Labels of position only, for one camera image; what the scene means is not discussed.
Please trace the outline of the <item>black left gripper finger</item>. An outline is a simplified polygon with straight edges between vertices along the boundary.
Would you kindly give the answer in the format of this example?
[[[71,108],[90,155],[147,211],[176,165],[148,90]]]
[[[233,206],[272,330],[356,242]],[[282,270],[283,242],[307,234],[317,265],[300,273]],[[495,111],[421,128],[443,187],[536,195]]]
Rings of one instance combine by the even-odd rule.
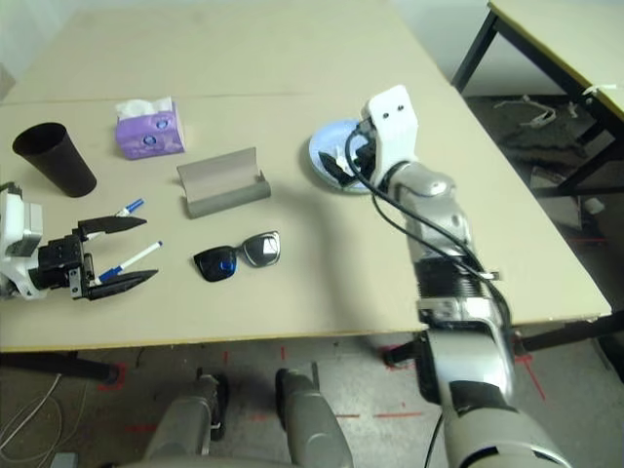
[[[127,216],[103,216],[81,220],[76,227],[76,235],[82,242],[87,242],[92,234],[113,234],[133,229],[146,223],[145,219]]]
[[[99,286],[88,287],[85,298],[102,299],[119,293],[125,293],[148,281],[158,273],[157,269],[125,273],[105,280]]]

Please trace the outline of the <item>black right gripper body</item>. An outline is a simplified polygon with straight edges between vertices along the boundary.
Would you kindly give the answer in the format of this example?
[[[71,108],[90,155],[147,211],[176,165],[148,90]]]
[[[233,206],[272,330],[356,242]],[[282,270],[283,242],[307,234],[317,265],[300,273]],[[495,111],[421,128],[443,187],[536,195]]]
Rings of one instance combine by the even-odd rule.
[[[364,143],[356,147],[354,140],[362,138]],[[376,141],[368,133],[354,129],[348,137],[348,165],[357,178],[371,180],[376,166]]]

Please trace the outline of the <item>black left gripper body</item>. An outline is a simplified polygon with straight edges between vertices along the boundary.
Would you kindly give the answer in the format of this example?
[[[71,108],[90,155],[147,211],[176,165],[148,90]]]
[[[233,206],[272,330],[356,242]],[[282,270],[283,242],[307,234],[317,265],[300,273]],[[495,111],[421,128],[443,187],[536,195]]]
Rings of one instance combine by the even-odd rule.
[[[37,251],[38,265],[29,270],[38,291],[68,288],[73,299],[86,298],[93,281],[93,258],[78,235],[50,241]]]

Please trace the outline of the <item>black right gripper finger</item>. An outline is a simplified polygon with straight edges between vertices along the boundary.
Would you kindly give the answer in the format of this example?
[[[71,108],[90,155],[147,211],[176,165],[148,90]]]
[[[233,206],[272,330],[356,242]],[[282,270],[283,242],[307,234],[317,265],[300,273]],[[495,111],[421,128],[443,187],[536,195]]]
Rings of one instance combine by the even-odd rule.
[[[352,184],[352,176],[346,173],[336,162],[336,160],[330,155],[330,153],[319,151],[319,158],[326,172],[332,177],[340,186],[349,186]]]

